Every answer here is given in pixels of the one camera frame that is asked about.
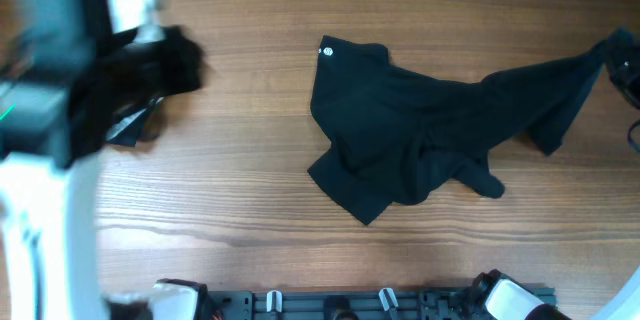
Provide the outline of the black t-shirt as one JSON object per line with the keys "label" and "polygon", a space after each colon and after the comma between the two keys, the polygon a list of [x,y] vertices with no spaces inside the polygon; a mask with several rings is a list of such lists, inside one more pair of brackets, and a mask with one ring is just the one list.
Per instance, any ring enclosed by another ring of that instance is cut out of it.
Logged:
{"label": "black t-shirt", "polygon": [[309,175],[363,224],[393,203],[425,201],[452,179],[498,198],[505,188],[489,152],[517,135],[555,152],[607,72],[599,66],[607,39],[574,57],[465,83],[400,68],[384,45],[325,36],[310,110],[330,146]]}

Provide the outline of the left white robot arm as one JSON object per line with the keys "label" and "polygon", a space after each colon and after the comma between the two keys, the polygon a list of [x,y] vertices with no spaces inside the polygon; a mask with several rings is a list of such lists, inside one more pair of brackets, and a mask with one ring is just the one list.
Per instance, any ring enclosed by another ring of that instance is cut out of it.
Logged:
{"label": "left white robot arm", "polygon": [[22,25],[1,71],[1,235],[15,319],[201,319],[204,286],[103,293],[100,154],[133,144],[156,104],[201,85],[202,52],[158,21],[160,0],[12,0]]}

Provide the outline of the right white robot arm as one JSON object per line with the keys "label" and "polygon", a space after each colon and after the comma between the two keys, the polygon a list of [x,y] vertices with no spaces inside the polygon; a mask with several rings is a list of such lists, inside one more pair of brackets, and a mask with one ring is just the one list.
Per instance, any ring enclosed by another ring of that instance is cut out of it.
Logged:
{"label": "right white robot arm", "polygon": [[[639,106],[639,40],[619,29],[606,41],[599,63],[611,83],[633,107]],[[493,270],[476,277],[461,301],[463,317],[484,311],[498,320],[563,319],[559,310],[543,301],[512,278]],[[596,319],[637,319],[639,317],[639,274],[594,316]]]}

